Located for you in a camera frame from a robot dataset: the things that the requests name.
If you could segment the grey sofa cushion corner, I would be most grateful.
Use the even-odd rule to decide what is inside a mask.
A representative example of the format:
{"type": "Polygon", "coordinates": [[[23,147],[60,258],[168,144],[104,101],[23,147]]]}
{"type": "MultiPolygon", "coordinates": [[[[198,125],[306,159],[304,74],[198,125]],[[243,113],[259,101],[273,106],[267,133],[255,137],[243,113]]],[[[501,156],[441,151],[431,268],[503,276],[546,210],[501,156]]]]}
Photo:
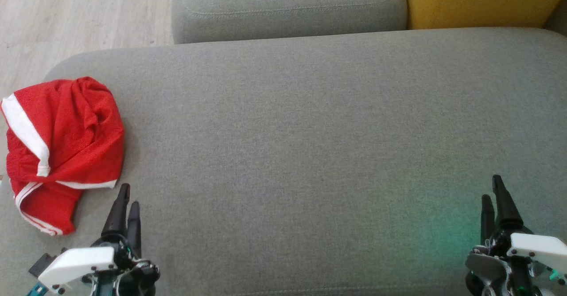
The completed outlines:
{"type": "Polygon", "coordinates": [[[567,0],[559,0],[559,3],[545,22],[543,29],[567,37],[567,0]]]}

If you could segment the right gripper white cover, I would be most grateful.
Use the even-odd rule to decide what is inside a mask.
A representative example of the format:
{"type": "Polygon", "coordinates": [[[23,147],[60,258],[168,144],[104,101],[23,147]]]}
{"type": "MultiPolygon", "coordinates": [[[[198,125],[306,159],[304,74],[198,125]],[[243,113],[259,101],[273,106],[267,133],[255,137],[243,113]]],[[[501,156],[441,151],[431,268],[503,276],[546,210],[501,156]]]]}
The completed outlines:
{"type": "Polygon", "coordinates": [[[490,195],[482,195],[481,243],[466,257],[466,288],[472,296],[556,296],[537,282],[567,288],[567,244],[523,233],[523,219],[500,175],[492,176],[492,187],[496,220],[490,195]]]}

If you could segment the grey sofa back cushion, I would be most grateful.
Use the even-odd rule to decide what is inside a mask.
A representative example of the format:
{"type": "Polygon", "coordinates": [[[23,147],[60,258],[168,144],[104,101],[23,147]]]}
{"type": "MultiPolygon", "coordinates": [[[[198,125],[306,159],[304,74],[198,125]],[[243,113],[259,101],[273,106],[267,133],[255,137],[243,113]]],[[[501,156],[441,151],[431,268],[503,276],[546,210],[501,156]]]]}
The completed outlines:
{"type": "Polygon", "coordinates": [[[172,0],[175,44],[407,29],[406,0],[172,0]]]}

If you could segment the grey sofa seat cushion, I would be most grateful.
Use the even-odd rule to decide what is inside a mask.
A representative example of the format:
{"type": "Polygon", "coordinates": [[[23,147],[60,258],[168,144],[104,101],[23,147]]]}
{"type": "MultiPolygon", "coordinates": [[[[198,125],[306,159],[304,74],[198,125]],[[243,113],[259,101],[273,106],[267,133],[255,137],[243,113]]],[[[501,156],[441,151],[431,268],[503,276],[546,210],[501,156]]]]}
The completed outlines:
{"type": "Polygon", "coordinates": [[[470,296],[499,174],[567,240],[567,37],[405,30],[85,52],[156,296],[470,296]]]}

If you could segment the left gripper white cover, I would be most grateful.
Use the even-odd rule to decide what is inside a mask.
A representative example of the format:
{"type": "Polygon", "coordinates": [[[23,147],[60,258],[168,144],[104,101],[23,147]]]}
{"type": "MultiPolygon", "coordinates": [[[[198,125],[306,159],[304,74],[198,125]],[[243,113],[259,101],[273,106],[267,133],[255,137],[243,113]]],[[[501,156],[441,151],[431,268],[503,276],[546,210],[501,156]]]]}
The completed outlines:
{"type": "Polygon", "coordinates": [[[160,269],[141,258],[140,204],[131,204],[126,220],[129,201],[130,184],[123,183],[101,231],[102,238],[126,239],[98,239],[91,247],[63,248],[37,278],[49,288],[46,296],[63,296],[74,280],[91,286],[88,296],[155,296],[160,269]]]}

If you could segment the red shorts white side stripe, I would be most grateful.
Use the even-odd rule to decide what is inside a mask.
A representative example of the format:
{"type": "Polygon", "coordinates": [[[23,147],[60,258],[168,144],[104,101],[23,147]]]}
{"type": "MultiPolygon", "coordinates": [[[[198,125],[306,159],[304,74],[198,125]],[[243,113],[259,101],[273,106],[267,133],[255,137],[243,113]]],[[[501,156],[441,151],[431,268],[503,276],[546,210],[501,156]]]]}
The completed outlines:
{"type": "Polygon", "coordinates": [[[73,189],[116,185],[125,129],[105,85],[91,77],[43,82],[13,92],[1,110],[10,179],[73,189]]]}

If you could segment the red Bulls basketball jersey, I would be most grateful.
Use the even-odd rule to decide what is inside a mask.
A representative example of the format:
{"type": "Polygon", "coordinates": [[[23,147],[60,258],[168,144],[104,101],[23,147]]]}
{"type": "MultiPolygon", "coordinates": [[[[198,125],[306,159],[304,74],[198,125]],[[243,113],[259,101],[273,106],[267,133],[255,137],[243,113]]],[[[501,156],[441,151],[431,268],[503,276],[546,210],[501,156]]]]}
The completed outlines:
{"type": "Polygon", "coordinates": [[[42,233],[62,236],[74,233],[74,215],[83,191],[59,183],[9,179],[13,199],[22,218],[42,233]]]}

